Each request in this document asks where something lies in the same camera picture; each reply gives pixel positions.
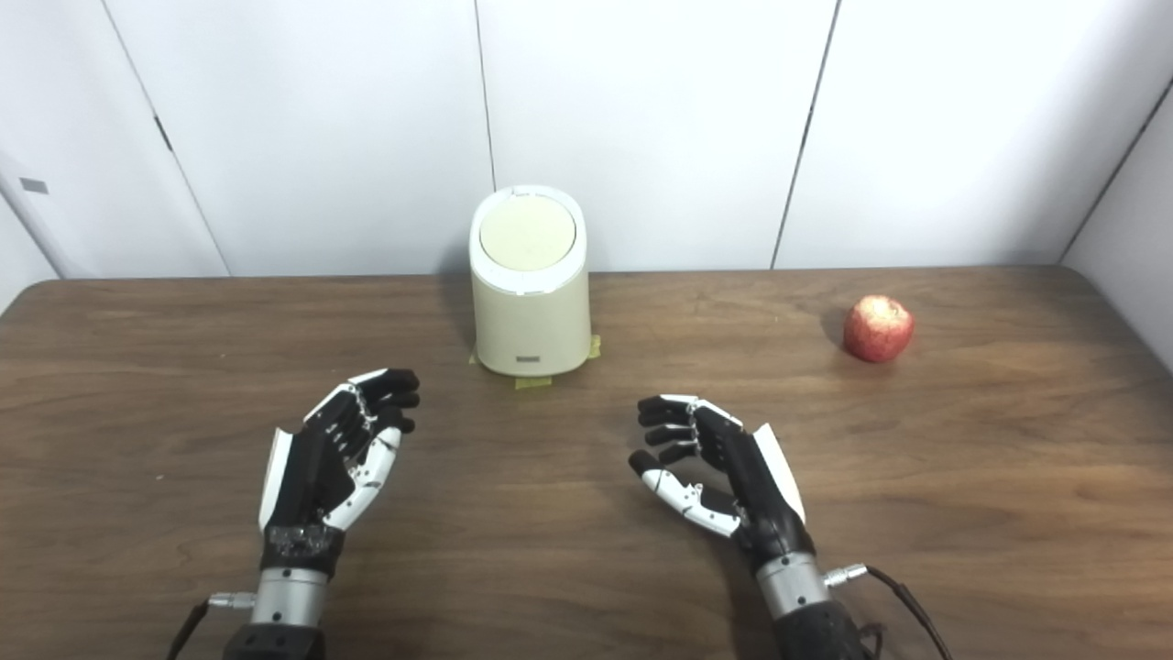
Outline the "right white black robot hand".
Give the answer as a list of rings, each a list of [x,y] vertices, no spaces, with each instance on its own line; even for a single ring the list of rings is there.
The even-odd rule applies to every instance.
[[[741,547],[751,571],[793,553],[818,554],[795,476],[769,426],[754,433],[713,402],[657,394],[637,402],[646,448],[629,464],[674,512]],[[687,484],[669,467],[703,460],[728,479],[728,491]]]

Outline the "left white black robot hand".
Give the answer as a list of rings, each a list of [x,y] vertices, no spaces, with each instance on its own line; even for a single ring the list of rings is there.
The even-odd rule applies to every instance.
[[[415,429],[405,413],[419,404],[419,388],[414,370],[369,370],[335,385],[294,433],[276,430],[258,513],[262,571],[335,574],[350,528]]]

